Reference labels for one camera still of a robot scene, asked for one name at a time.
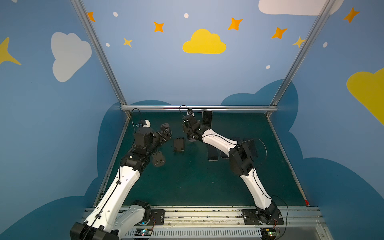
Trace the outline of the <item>grey round phone stand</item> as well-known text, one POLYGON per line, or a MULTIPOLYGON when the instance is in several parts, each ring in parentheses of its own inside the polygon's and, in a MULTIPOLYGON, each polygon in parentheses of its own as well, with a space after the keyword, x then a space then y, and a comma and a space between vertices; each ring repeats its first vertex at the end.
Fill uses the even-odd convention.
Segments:
POLYGON ((152 163, 155 167, 162 167, 166 162, 162 152, 156 152, 152 154, 152 163))

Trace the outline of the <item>phone with light green edge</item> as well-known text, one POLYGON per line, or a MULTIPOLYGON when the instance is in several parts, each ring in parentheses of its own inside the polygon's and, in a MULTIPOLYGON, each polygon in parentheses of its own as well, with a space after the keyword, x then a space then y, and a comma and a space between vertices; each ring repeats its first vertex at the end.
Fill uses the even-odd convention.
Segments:
POLYGON ((216 162, 219 160, 217 148, 215 148, 212 145, 207 145, 207 151, 208 151, 208 161, 216 162))

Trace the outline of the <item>purple phone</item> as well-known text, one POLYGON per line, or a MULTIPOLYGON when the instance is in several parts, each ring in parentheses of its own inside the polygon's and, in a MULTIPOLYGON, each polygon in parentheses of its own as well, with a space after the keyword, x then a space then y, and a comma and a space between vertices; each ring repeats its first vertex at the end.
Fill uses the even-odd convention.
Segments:
POLYGON ((220 157, 221 157, 222 159, 229 159, 228 152, 220 151, 220 157))

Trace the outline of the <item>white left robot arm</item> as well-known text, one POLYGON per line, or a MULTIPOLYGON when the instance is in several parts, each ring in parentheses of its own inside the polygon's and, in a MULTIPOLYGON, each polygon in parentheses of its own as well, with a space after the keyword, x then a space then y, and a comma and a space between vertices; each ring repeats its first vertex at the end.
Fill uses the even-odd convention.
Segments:
POLYGON ((119 240, 136 224, 150 221, 151 205, 143 201, 134 201, 124 214, 118 215, 128 193, 148 166, 151 155, 172 138, 168 123, 162 124, 156 132, 148 120, 141 124, 102 200, 83 223, 75 223, 71 228, 72 240, 119 240))

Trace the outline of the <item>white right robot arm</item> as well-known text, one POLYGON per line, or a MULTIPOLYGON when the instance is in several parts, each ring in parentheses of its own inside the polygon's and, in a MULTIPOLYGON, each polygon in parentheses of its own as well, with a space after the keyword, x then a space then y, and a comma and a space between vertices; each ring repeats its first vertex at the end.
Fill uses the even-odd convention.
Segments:
POLYGON ((183 132, 189 141, 201 141, 223 152, 229 158, 231 171, 240 176, 254 199, 256 218, 260 223, 266 225, 285 222, 281 211, 257 175, 247 141, 237 142, 216 133, 212 129, 211 111, 203 111, 203 118, 199 121, 193 110, 187 110, 187 114, 183 116, 183 132))

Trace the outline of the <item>black phone on wooden stand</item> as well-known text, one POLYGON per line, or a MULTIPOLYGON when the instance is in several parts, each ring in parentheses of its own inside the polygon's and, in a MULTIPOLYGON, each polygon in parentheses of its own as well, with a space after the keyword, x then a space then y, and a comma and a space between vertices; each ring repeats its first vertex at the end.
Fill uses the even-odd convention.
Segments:
POLYGON ((202 111, 202 127, 206 130, 212 128, 213 112, 202 111))

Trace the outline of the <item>black rectangular phone stand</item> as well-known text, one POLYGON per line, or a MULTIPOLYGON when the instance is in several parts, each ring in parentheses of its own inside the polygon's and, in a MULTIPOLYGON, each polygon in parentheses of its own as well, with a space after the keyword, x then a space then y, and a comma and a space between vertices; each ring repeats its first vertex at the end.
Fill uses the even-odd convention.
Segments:
POLYGON ((184 151, 185 151, 185 139, 181 137, 174 139, 174 152, 183 153, 184 151))

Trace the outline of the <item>left controller board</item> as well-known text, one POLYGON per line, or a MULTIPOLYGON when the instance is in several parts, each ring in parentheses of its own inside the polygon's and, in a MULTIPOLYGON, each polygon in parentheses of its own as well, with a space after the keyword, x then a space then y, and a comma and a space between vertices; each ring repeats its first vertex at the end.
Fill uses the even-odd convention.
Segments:
POLYGON ((150 237, 152 235, 152 230, 150 229, 135 229, 135 237, 150 237))

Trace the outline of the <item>controller board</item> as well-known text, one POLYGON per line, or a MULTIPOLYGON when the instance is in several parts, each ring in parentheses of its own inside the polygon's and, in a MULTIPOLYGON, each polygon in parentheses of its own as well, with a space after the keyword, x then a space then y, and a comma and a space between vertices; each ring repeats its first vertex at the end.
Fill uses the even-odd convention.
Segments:
POLYGON ((275 240, 278 232, 274 228, 261 228, 261 240, 275 240))
POLYGON ((152 235, 152 230, 150 229, 135 229, 135 237, 150 237, 152 235))

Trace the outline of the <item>right controller board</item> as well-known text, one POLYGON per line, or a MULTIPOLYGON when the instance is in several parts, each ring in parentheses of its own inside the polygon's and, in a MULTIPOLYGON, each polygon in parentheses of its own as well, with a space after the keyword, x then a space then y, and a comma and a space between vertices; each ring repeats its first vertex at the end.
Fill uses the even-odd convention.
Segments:
POLYGON ((278 232, 274 228, 261 228, 261 240, 275 240, 278 232))

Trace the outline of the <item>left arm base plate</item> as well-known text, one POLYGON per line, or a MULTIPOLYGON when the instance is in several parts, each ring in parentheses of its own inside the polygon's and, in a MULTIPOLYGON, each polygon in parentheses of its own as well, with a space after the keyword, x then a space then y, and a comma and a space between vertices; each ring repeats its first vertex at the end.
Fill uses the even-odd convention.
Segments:
POLYGON ((142 226, 163 226, 165 221, 165 210, 145 211, 144 218, 139 225, 142 226))

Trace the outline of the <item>aluminium front rail bed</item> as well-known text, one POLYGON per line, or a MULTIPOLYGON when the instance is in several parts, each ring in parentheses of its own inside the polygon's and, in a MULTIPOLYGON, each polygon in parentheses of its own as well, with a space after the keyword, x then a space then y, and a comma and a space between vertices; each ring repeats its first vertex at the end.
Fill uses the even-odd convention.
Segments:
MULTIPOLYGON (((129 207, 122 207, 124 214, 129 207)), ((261 228, 274 228, 276 240, 330 240, 332 235, 318 208, 282 207, 283 225, 245 225, 241 216, 246 206, 154 206, 165 210, 163 226, 136 224, 119 240, 261 240, 261 228), (150 229, 150 237, 135 237, 135 229, 150 229)), ((94 209, 86 209, 82 222, 94 209)))

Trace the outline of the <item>aluminium right corner post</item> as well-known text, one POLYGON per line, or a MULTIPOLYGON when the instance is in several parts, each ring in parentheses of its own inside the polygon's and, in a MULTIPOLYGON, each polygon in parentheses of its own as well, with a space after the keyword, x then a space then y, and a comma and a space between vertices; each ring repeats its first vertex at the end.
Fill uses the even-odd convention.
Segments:
POLYGON ((288 86, 292 82, 294 76, 296 75, 297 71, 299 70, 301 64, 303 63, 305 57, 309 53, 313 43, 315 42, 316 38, 318 37, 319 33, 321 32, 322 28, 326 24, 328 18, 331 15, 331 11, 333 6, 336 4, 336 0, 327 0, 325 1, 325 4, 323 8, 321 9, 318 17, 316 18, 313 26, 311 27, 306 41, 304 42, 303 46, 300 48, 295 60, 293 61, 293 64, 291 65, 287 75, 283 79, 280 87, 278 88, 275 96, 273 97, 271 103, 270 103, 270 109, 266 111, 266 117, 269 119, 274 111, 277 111, 278 104, 280 100, 282 99, 284 93, 288 89, 288 86))

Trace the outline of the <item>aluminium corner post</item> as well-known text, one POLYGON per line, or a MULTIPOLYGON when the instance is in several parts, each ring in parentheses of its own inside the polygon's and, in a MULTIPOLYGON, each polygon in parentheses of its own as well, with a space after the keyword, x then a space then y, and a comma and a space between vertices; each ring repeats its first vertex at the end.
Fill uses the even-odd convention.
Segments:
POLYGON ((121 90, 121 87, 118 83, 118 80, 112 70, 112 67, 107 59, 107 56, 103 50, 103 46, 100 43, 100 40, 96 34, 96 31, 92 25, 92 21, 89 19, 88 13, 86 12, 86 8, 83 4, 83 1, 80 0, 71 0, 71 3, 92 43, 92 46, 100 60, 100 63, 107 75, 108 80, 121 104, 121 106, 127 105, 124 94, 121 90))
POLYGON ((318 17, 316 18, 313 26, 311 27, 306 41, 304 42, 303 46, 300 48, 295 60, 293 61, 293 64, 291 65, 287 75, 283 79, 280 87, 278 88, 275 96, 273 97, 271 103, 270 103, 270 109, 266 111, 266 117, 269 119, 274 111, 277 111, 278 104, 280 100, 282 99, 284 93, 288 89, 288 86, 292 82, 294 76, 296 75, 297 71, 299 70, 301 64, 303 63, 305 57, 309 53, 313 43, 315 42, 316 38, 318 37, 319 33, 321 32, 322 28, 326 24, 328 18, 331 15, 331 11, 333 6, 336 4, 336 0, 327 0, 325 1, 325 4, 323 8, 321 9, 318 17))

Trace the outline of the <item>aluminium left corner post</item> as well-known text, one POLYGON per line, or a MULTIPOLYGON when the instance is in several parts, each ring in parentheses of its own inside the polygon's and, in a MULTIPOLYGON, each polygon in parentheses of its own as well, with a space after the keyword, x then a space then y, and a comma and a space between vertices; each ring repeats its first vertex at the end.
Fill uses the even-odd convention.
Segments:
POLYGON ((108 80, 121 104, 121 106, 127 105, 124 94, 121 90, 121 87, 118 83, 118 80, 112 70, 112 67, 107 59, 107 56, 103 50, 103 46, 100 43, 100 40, 96 34, 96 31, 92 25, 92 21, 89 19, 88 13, 86 12, 86 8, 83 4, 83 1, 80 0, 71 0, 71 3, 92 43, 92 46, 100 60, 100 63, 107 75, 108 80))

